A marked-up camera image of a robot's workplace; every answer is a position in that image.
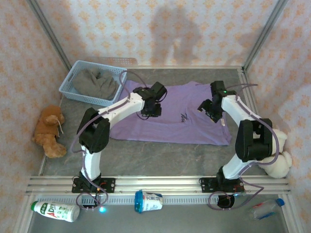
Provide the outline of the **purple t-shirt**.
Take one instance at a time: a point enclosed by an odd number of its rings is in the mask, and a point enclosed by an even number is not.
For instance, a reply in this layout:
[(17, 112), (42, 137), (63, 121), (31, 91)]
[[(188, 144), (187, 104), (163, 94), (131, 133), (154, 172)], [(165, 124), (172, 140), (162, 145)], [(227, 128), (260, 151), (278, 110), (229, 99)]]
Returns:
[(161, 116), (146, 119), (134, 113), (116, 123), (110, 130), (110, 137), (179, 144), (230, 144), (231, 134), (225, 116), (214, 123), (204, 112), (198, 111), (199, 105), (212, 97), (209, 84), (190, 81), (166, 89), (168, 93), (161, 102)]

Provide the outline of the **grey garment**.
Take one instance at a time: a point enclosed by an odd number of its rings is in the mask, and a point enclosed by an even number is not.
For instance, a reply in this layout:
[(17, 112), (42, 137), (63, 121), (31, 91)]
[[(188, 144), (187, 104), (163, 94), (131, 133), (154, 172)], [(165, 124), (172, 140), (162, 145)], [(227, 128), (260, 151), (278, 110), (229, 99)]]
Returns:
[(112, 72), (98, 68), (81, 70), (72, 83), (79, 94), (105, 100), (112, 100), (119, 88)]

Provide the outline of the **white teddy bear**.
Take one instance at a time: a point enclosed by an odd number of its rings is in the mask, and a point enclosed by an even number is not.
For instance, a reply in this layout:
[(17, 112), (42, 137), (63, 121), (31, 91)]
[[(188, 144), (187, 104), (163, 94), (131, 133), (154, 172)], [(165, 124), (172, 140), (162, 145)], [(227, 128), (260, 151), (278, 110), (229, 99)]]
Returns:
[(291, 155), (284, 150), (287, 135), (278, 129), (273, 129), (273, 131), (277, 135), (279, 141), (279, 155), (277, 157), (277, 160), (273, 164), (259, 165), (259, 167), (264, 169), (264, 171), (270, 177), (280, 179), (286, 177), (286, 175), (289, 173), (293, 160)]

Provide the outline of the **light blue plastic basket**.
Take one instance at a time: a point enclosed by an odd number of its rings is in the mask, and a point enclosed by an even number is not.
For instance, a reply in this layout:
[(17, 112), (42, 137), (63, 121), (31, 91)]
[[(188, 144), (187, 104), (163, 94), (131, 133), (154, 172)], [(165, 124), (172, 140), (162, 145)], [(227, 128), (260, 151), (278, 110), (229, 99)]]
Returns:
[[(73, 85), (73, 81), (77, 75), (84, 69), (97, 68), (100, 72), (109, 71), (112, 73), (112, 78), (117, 82), (117, 91), (114, 97), (110, 100), (103, 98), (90, 97), (87, 95), (81, 94)], [(116, 103), (121, 95), (123, 86), (121, 83), (125, 84), (127, 77), (126, 72), (122, 74), (120, 80), (120, 74), (122, 71), (127, 69), (122, 67), (109, 66), (104, 64), (92, 63), (87, 61), (78, 60), (74, 63), (73, 67), (67, 74), (66, 78), (59, 87), (59, 92), (61, 92), (66, 98), (71, 100), (77, 100), (81, 102), (91, 103), (100, 106), (110, 106)]]

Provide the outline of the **white yogurt cup blue lid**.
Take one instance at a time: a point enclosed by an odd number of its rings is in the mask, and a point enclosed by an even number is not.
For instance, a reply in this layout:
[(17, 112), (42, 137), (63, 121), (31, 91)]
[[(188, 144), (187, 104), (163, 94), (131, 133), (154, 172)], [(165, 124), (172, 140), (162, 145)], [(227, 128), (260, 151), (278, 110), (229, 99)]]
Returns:
[(163, 207), (163, 196), (158, 193), (139, 190), (135, 193), (134, 209), (137, 213), (161, 210)]

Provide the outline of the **clear water bottle blue cap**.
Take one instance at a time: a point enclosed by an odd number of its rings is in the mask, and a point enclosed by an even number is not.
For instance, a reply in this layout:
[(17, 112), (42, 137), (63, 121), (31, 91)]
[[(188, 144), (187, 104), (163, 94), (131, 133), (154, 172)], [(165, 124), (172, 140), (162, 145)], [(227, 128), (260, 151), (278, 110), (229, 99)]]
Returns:
[(262, 220), (276, 215), (284, 205), (285, 201), (282, 198), (269, 199), (250, 208), (248, 215), (253, 220)]

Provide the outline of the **brown teddy bear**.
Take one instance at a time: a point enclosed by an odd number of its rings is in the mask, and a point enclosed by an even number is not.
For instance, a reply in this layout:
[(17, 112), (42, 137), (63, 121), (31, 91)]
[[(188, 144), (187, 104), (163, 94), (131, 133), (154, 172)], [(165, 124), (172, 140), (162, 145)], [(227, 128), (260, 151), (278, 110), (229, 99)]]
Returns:
[(42, 146), (48, 158), (60, 158), (67, 153), (66, 147), (57, 142), (59, 134), (63, 133), (64, 122), (61, 108), (57, 105), (49, 105), (41, 111), (32, 141)]

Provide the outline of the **white drink bottle green cap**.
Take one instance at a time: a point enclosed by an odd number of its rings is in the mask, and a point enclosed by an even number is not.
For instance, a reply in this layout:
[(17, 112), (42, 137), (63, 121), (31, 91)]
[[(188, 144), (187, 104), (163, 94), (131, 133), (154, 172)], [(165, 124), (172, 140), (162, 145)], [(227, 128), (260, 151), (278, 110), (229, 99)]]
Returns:
[(31, 210), (42, 216), (66, 222), (74, 222), (80, 214), (77, 205), (55, 201), (34, 201)]

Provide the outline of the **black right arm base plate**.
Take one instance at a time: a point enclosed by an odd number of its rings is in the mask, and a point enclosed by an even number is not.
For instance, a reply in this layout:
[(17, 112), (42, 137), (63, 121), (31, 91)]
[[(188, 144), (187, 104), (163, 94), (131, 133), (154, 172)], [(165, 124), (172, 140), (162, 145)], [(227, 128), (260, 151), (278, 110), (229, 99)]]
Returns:
[(245, 191), (243, 183), (240, 179), (224, 179), (220, 181), (216, 177), (205, 177), (199, 179), (199, 184), (201, 185), (203, 193), (212, 193), (217, 191), (223, 191), (226, 193), (241, 193)]

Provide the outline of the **aluminium frame post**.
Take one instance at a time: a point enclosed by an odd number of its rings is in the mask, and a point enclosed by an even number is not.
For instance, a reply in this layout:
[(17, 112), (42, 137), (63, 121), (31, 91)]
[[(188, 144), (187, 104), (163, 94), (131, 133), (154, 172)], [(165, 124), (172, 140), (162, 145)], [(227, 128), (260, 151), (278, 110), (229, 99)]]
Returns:
[(37, 20), (38, 20), (41, 28), (45, 32), (46, 36), (50, 40), (54, 50), (56, 51), (56, 53), (59, 56), (61, 62), (63, 63), (65, 68), (68, 71), (70, 71), (71, 64), (69, 62), (69, 59), (67, 58), (63, 48), (61, 47), (61, 44), (59, 43), (51, 25), (49, 24), (46, 16), (44, 15), (44, 12), (42, 11), (39, 3), (37, 2), (37, 0), (26, 0), (26, 2), (28, 3), (28, 5), (29, 5), (30, 9), (32, 10), (33, 14), (35, 15), (35, 17), (37, 18)]
[(269, 15), (264, 27), (260, 31), (260, 34), (252, 47), (244, 65), (242, 66), (243, 73), (246, 73), (248, 69), (251, 67), (254, 59), (259, 53), (260, 49), (264, 45), (266, 39), (268, 38), (270, 32), (272, 31), (275, 23), (277, 22), (280, 14), (283, 12), (287, 2), (289, 0), (277, 0), (275, 7), (273, 8), (271, 14)]

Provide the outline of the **wide aluminium mounting rail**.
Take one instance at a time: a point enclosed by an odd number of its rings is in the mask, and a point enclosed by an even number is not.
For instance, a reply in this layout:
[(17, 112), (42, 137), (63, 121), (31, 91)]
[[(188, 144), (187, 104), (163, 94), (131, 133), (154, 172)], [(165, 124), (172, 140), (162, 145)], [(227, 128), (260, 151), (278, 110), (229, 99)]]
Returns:
[[(116, 177), (114, 195), (133, 195), (143, 189), (162, 195), (199, 195), (202, 193), (199, 176), (119, 176)], [(288, 194), (291, 188), (287, 179), (274, 179), (264, 175), (246, 175), (244, 188), (246, 194), (254, 194), (256, 187), (264, 189), (261, 194)], [(69, 176), (33, 176), (26, 193), (30, 194), (70, 194), (72, 178)]]

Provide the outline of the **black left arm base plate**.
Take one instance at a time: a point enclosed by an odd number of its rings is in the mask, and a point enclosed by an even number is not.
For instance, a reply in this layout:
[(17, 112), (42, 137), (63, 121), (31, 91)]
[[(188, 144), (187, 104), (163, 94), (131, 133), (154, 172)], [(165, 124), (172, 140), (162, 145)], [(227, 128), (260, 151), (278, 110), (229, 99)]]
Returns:
[[(115, 190), (115, 178), (103, 178), (99, 177), (96, 178), (93, 183), (95, 183), (97, 186), (100, 186), (102, 189), (104, 189), (107, 193), (114, 193)], [(81, 177), (74, 177), (73, 178), (73, 184), (72, 184), (72, 193), (96, 193), (97, 187), (92, 185), (87, 179), (81, 178)]]

